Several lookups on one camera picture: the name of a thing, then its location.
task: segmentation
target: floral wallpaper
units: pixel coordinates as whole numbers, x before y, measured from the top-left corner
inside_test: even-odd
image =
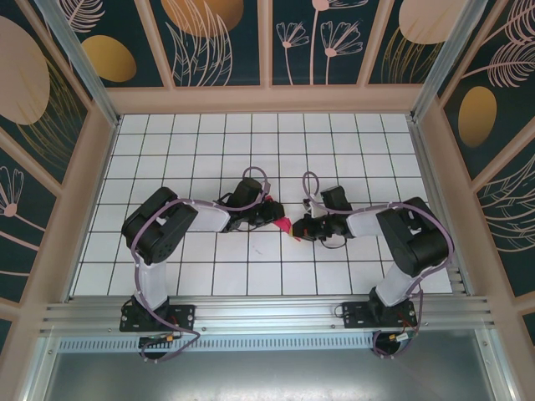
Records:
[[[515,296],[535,291],[535,140],[477,197]]]
[[[150,0],[177,87],[259,85],[257,0]]]
[[[423,84],[466,0],[395,0],[370,84]]]
[[[535,1],[513,0],[448,99],[444,111],[470,177],[535,116]]]
[[[62,182],[87,109],[14,0],[0,4],[0,128]]]
[[[43,20],[35,1],[31,3]],[[163,86],[134,1],[57,3],[105,87]]]
[[[273,0],[273,84],[356,84],[377,6]]]
[[[55,201],[0,150],[0,297],[20,302]]]

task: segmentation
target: metal frame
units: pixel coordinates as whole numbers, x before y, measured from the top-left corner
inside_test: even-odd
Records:
[[[488,0],[470,0],[461,11],[450,37],[444,43],[422,87],[412,111],[415,121],[425,115],[425,112],[436,97],[444,79],[454,66],[457,58],[466,46],[472,29],[485,11]]]
[[[171,297],[171,304],[196,305],[195,328],[203,334],[282,334],[347,332],[342,320],[334,315],[334,309],[342,302],[367,299],[367,296]],[[77,297],[69,303],[48,305],[41,335],[127,336],[118,329],[120,307],[127,300],[127,297]],[[493,326],[485,297],[424,296],[422,330]],[[373,332],[374,329],[355,331]],[[131,333],[131,336],[142,334]]]

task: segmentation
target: metal bracket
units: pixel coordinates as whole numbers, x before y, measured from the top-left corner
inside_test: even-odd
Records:
[[[411,301],[388,308],[379,322],[372,316],[368,302],[344,302],[341,307],[345,328],[403,328],[403,319],[413,327],[417,324],[415,306]]]
[[[195,305],[170,305],[162,316],[164,320],[177,327],[193,330]],[[122,308],[119,330],[121,332],[169,332],[170,329],[156,322],[146,311],[136,305]]]

